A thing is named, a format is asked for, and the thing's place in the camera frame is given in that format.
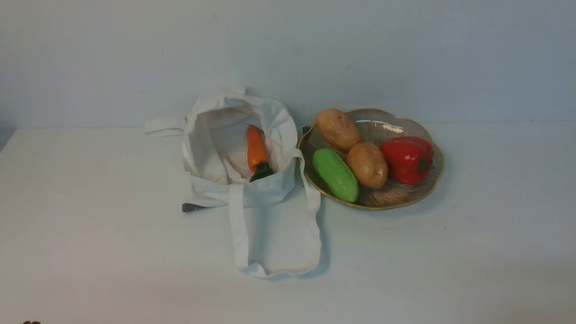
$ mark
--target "bag strap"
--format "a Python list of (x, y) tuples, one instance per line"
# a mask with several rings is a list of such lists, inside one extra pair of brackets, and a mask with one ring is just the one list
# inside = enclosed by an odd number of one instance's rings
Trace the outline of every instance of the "bag strap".
[(320, 208), (320, 192), (311, 187), (306, 177), (304, 177), (304, 156), (299, 149), (294, 149), (292, 157), (297, 157), (300, 160), (300, 174), (302, 175), (302, 182), (306, 190), (307, 200), (307, 215), (308, 227), (310, 233), (314, 238), (314, 245), (310, 247), (310, 253), (313, 256), (313, 262), (302, 269), (288, 269), (278, 272), (266, 272), (259, 263), (248, 264), (248, 230), (246, 228), (246, 219), (244, 217), (244, 185), (231, 184), (229, 186), (229, 213), (230, 213), (230, 226), (232, 229), (232, 242), (234, 244), (234, 260), (238, 270), (248, 273), (250, 276), (257, 278), (270, 278), (281, 273), (288, 273), (292, 275), (304, 274), (310, 272), (318, 267), (320, 263), (320, 250), (322, 242), (320, 241), (320, 230), (318, 223), (316, 223), (316, 213)]
[[(227, 86), (222, 89), (224, 95), (245, 95), (244, 86)], [(160, 117), (147, 121), (144, 124), (144, 132), (148, 136), (176, 136), (184, 135), (186, 129), (186, 118), (184, 117)]]
[(184, 135), (186, 119), (184, 117), (154, 118), (144, 124), (144, 133), (148, 136)]

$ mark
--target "potato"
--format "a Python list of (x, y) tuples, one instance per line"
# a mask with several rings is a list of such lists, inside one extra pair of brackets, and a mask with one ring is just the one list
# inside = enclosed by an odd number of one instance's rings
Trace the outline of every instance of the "potato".
[(372, 189), (384, 188), (388, 178), (388, 163), (376, 145), (358, 143), (350, 149), (346, 160), (358, 183)]
[(322, 111), (316, 120), (322, 135), (333, 147), (348, 152), (354, 144), (362, 140), (356, 124), (338, 109)]

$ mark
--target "white tote bag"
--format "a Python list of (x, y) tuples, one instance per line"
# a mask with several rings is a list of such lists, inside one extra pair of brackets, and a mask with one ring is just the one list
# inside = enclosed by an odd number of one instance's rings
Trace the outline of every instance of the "white tote bag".
[[(264, 144), (275, 171), (266, 178), (249, 182), (246, 130), (255, 125), (265, 134)], [(304, 274), (320, 262), (320, 231), (316, 213), (320, 193), (304, 177), (304, 157), (296, 148), (296, 126), (287, 108), (272, 99), (247, 96), (244, 88), (196, 101), (184, 118), (158, 118), (146, 123), (148, 135), (184, 135), (184, 168), (190, 173), (192, 196), (187, 203), (218, 207), (229, 206), (234, 257), (238, 270), (259, 278), (281, 273)], [(244, 207), (273, 205), (294, 187), (296, 160), (306, 190), (307, 207), (295, 206), (297, 216), (306, 217), (314, 246), (312, 264), (303, 269), (267, 272), (258, 263), (248, 264), (248, 231)]]

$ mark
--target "gold rim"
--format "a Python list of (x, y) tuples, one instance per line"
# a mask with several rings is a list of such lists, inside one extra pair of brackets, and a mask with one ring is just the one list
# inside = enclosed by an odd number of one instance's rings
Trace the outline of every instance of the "gold rim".
[[(432, 185), (432, 188), (422, 197), (417, 198), (411, 202), (406, 202), (400, 205), (395, 205), (395, 206), (389, 206), (389, 207), (368, 207), (368, 206), (362, 206), (362, 205), (356, 205), (354, 203), (351, 202), (347, 202), (347, 201), (343, 201), (341, 199), (338, 199), (336, 197), (334, 197), (333, 195), (328, 194), (326, 191), (322, 190), (322, 188), (318, 187), (314, 181), (312, 181), (310, 179), (310, 177), (308, 176), (308, 174), (306, 172), (304, 172), (304, 176), (306, 177), (306, 180), (308, 181), (308, 183), (310, 183), (314, 188), (316, 188), (319, 192), (321, 192), (323, 195), (325, 195), (326, 197), (332, 198), (338, 202), (341, 202), (347, 206), (350, 207), (355, 207), (355, 208), (360, 208), (360, 209), (364, 209), (364, 210), (389, 210), (389, 209), (396, 209), (396, 208), (400, 208), (400, 207), (406, 207), (412, 204), (415, 204), (421, 200), (423, 200), (424, 198), (430, 196), (430, 194), (432, 192), (434, 192), (434, 190), (436, 189), (436, 187), (438, 186), (438, 182), (440, 181), (440, 178), (442, 177), (442, 174), (444, 173), (444, 167), (446, 166), (446, 157), (444, 156), (444, 152), (442, 152), (442, 149), (440, 149), (440, 146), (436, 145), (436, 143), (434, 142), (434, 139), (432, 138), (432, 135), (430, 134), (430, 132), (428, 132), (428, 129), (426, 129), (424, 126), (420, 125), (420, 123), (410, 119), (410, 118), (406, 118), (406, 117), (402, 117), (402, 116), (396, 116), (394, 114), (391, 114), (388, 111), (384, 111), (378, 108), (359, 108), (359, 109), (354, 109), (351, 111), (347, 111), (345, 112), (346, 114), (348, 112), (353, 112), (353, 111), (361, 111), (361, 110), (380, 110), (382, 112), (385, 112), (386, 114), (389, 114), (391, 116), (393, 116), (394, 118), (399, 118), (399, 119), (405, 119), (405, 120), (409, 120), (412, 123), (415, 123), (416, 125), (422, 127), (422, 129), (426, 132), (426, 134), (428, 134), (428, 136), (430, 137), (430, 142), (436, 147), (438, 148), (438, 152), (440, 153), (440, 156), (442, 156), (442, 168), (440, 169), (440, 172), (438, 174), (438, 176), (436, 177), (436, 180), (434, 181), (434, 185)], [(312, 129), (316, 126), (316, 123), (314, 123), (312, 125), (312, 127), (310, 127), (310, 129), (306, 132), (306, 134), (302, 135), (302, 138), (300, 138), (299, 142), (298, 142), (298, 149), (302, 150), (302, 142), (304, 141), (304, 139), (308, 136), (310, 136), (310, 133), (312, 132)]]

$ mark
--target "tabletop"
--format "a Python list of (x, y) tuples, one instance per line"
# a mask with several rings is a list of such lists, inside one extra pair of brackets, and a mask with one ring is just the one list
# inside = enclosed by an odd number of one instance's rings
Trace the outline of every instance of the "tabletop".
[[(576, 122), (425, 126), (446, 158), (432, 195), (323, 197), (319, 268), (274, 280), (234, 268), (227, 207), (180, 211), (182, 138), (19, 129), (0, 152), (0, 322), (572, 322)], [(247, 209), (252, 260), (305, 262), (304, 202), (297, 183)]]

